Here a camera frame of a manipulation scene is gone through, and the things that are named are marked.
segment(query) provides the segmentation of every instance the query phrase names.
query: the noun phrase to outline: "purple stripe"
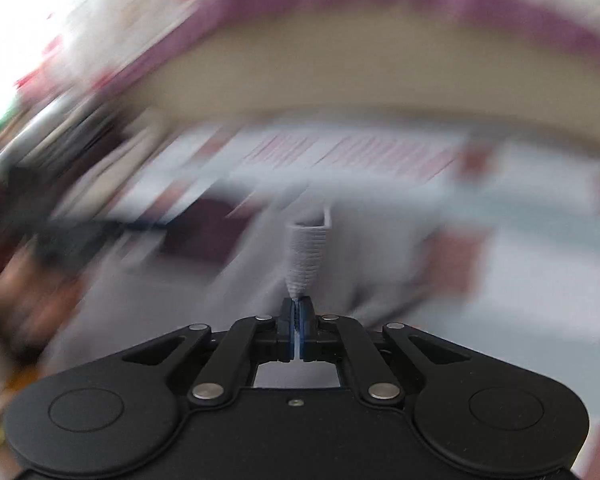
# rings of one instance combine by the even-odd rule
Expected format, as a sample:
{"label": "purple stripe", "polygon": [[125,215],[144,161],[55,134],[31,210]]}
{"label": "purple stripe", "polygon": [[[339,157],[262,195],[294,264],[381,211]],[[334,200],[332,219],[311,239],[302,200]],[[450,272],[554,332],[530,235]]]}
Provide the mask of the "purple stripe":
{"label": "purple stripe", "polygon": [[430,9],[446,20],[513,31],[536,43],[591,56],[600,62],[600,34],[555,10],[525,0],[204,0],[180,26],[122,69],[102,91],[106,96],[120,94],[228,23],[359,2],[405,3],[416,9]]}

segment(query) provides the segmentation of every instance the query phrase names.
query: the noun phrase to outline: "small screw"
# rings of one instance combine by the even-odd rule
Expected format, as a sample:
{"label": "small screw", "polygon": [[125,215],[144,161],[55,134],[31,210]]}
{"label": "small screw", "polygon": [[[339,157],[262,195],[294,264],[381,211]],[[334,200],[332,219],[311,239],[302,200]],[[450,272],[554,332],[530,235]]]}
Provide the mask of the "small screw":
{"label": "small screw", "polygon": [[193,396],[201,400],[217,399],[224,393],[224,388],[217,383],[201,383],[193,387]]}
{"label": "small screw", "polygon": [[400,395],[400,388],[391,383],[376,383],[369,386],[369,395],[380,400],[395,399]]}

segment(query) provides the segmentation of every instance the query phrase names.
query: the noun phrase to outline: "beige curved band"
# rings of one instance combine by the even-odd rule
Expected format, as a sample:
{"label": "beige curved band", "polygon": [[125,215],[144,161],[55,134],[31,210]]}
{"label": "beige curved band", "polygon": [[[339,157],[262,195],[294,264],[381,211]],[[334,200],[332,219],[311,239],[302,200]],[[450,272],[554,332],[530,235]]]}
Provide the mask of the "beige curved band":
{"label": "beige curved band", "polygon": [[404,7],[225,27],[122,98],[187,122],[331,106],[505,118],[600,146],[600,66]]}

